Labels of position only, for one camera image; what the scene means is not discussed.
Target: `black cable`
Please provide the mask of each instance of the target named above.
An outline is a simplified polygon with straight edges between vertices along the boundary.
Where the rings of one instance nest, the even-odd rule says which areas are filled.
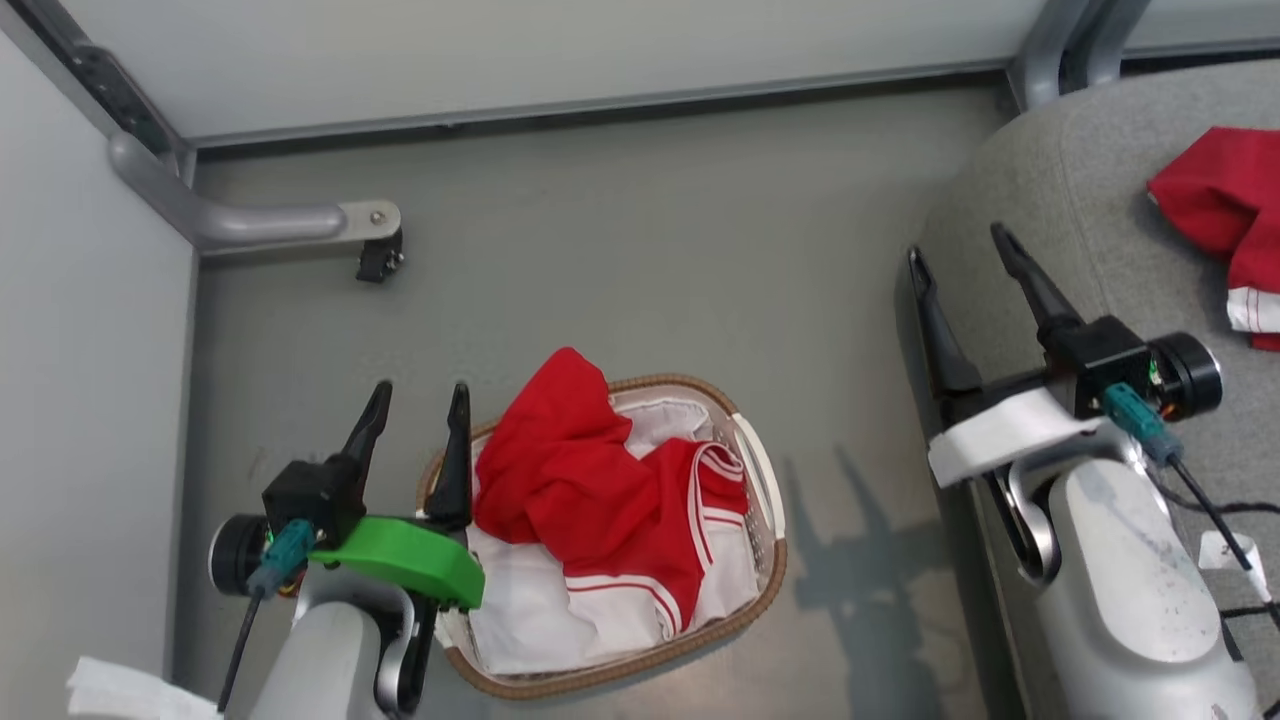
[[[244,643],[248,642],[248,632],[253,626],[253,618],[257,616],[257,606],[262,605],[262,588],[253,591],[248,600],[248,610],[244,611],[244,620],[241,623],[241,634],[236,638],[236,650],[232,651],[230,665],[227,666],[227,679],[223,680],[223,692],[218,696],[218,712],[227,712],[227,703],[232,700],[232,687],[236,684],[236,673],[239,670],[241,657],[244,656]]]
[[[1156,489],[1160,491],[1160,495],[1165,496],[1165,500],[1172,502],[1183,510],[1204,512],[1204,509],[1201,507],[1201,505],[1194,500],[1187,500],[1160,483],[1156,483]],[[1280,515],[1280,505],[1274,502],[1224,502],[1222,505],[1215,505],[1213,507],[1216,507],[1222,515],[1235,515],[1239,512],[1274,512]]]
[[[1280,609],[1275,601],[1266,605],[1248,605],[1245,607],[1231,607],[1219,612],[1224,620],[1234,620],[1235,618],[1248,618],[1251,615],[1270,615]]]
[[[1192,491],[1192,495],[1196,496],[1196,501],[1204,509],[1204,514],[1208,515],[1208,519],[1213,523],[1213,527],[1217,528],[1217,532],[1222,533],[1222,539],[1226,541],[1226,547],[1231,548],[1231,555],[1235,556],[1240,568],[1244,568],[1245,573],[1253,570],[1253,564],[1249,562],[1248,556],[1244,555],[1244,548],[1242,548],[1240,543],[1236,542],[1231,528],[1226,527],[1226,520],[1222,519],[1222,514],[1219,512],[1217,507],[1210,501],[1208,496],[1204,495],[1204,491],[1201,489],[1199,483],[1197,483],[1196,478],[1192,477],[1192,471],[1183,464],[1181,457],[1175,455],[1169,464],[1172,465],[1178,477],[1187,483],[1187,489]]]

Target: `white tape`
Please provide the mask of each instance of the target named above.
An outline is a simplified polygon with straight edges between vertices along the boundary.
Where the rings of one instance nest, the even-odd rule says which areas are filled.
[[[1240,543],[1244,556],[1249,559],[1249,565],[1253,565],[1253,569],[1245,573],[1244,577],[1249,579],[1249,584],[1253,585],[1253,592],[1258,594],[1258,600],[1271,602],[1271,591],[1267,589],[1267,575],[1262,569],[1262,555],[1258,552],[1258,543],[1253,542],[1253,538],[1249,536],[1233,534],[1235,536],[1235,542]],[[1226,538],[1222,537],[1222,533],[1206,530],[1201,536],[1199,566],[1201,570],[1226,570],[1240,568],[1240,564],[1235,561],[1235,553],[1226,544]]]

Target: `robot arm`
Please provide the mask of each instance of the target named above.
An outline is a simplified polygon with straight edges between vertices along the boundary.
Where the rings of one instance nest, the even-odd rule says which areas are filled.
[[[929,442],[938,484],[973,479],[991,492],[1073,716],[1257,717],[1253,679],[1174,533],[1144,445],[1106,413],[1125,387],[1139,410],[1158,409],[1157,423],[1213,410],[1217,364],[1185,333],[1144,342],[1115,316],[1085,323],[1006,228],[991,232],[1046,366],[983,384],[910,251],[942,423]]]
[[[265,515],[236,515],[214,536],[210,579],[220,592],[244,597],[275,533],[302,519],[321,538],[308,562],[283,582],[297,587],[293,628],[252,717],[412,716],[436,614],[480,605],[484,573],[465,534],[471,523],[467,387],[454,388],[439,487],[421,519],[370,516],[364,506],[390,392],[390,383],[378,384],[342,452],[324,464],[285,466],[262,493]]]

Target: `cable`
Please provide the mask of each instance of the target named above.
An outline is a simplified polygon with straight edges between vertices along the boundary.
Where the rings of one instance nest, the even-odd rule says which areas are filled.
[[[1169,502],[1181,507],[1183,510],[1190,510],[1192,512],[1206,512],[1203,507],[1194,500],[1187,500],[1185,497],[1178,495],[1176,492],[1166,488],[1165,486],[1156,483],[1156,489],[1160,495],[1165,497]],[[1239,512],[1272,512],[1280,515],[1280,505],[1274,502],[1224,502],[1222,505],[1215,505],[1219,512],[1222,515],[1235,515]]]
[[[1174,468],[1174,471],[1178,473],[1178,477],[1187,484],[1187,489],[1192,491],[1192,495],[1196,496],[1196,501],[1204,509],[1204,514],[1208,515],[1210,521],[1213,523],[1217,532],[1222,533],[1222,539],[1226,541],[1226,547],[1231,548],[1231,555],[1235,556],[1240,568],[1244,568],[1245,573],[1253,570],[1253,564],[1249,562],[1249,556],[1244,553],[1244,548],[1242,548],[1240,543],[1235,539],[1235,533],[1231,532],[1231,528],[1226,527],[1226,520],[1222,519],[1222,514],[1219,512],[1213,502],[1207,495],[1204,495],[1204,491],[1199,487],[1199,483],[1196,482],[1192,471],[1183,464],[1183,459],[1174,455],[1169,459],[1169,464]],[[1276,626],[1280,626],[1280,621],[1277,621]]]
[[[244,643],[248,642],[248,632],[253,626],[253,618],[257,616],[257,606],[262,605],[262,598],[268,593],[275,594],[284,580],[306,564],[307,555],[316,546],[316,534],[311,523],[302,519],[291,520],[274,537],[266,552],[262,553],[261,564],[250,574],[247,582],[251,593],[248,610],[244,611],[241,634],[236,638],[236,650],[232,651],[230,665],[227,666],[223,692],[218,696],[218,712],[225,712],[227,702],[232,698],[236,671],[239,670],[239,661],[244,655]]]
[[[239,670],[241,657],[244,656],[244,643],[248,642],[248,632],[253,628],[253,618],[257,616],[257,606],[262,605],[262,588],[253,591],[248,601],[248,610],[244,611],[244,620],[241,623],[241,634],[236,638],[236,650],[232,651],[232,661],[227,666],[227,679],[223,680],[223,692],[218,696],[218,712],[227,712],[227,703],[232,700],[232,687],[236,684],[236,673]]]
[[[1219,612],[1224,620],[1234,620],[1235,618],[1248,618],[1251,615],[1270,615],[1280,611],[1280,603],[1275,601],[1267,602],[1265,605],[1249,605],[1245,607],[1231,607]]]

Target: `teal cable connector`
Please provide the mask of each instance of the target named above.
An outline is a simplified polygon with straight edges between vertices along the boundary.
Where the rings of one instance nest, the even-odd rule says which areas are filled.
[[[316,532],[306,520],[291,520],[262,553],[262,564],[248,577],[248,592],[271,597],[316,546]]]
[[[1169,432],[1160,416],[1128,383],[1116,383],[1102,393],[1102,411],[1121,430],[1133,436],[1161,468],[1181,457],[1183,442]]]

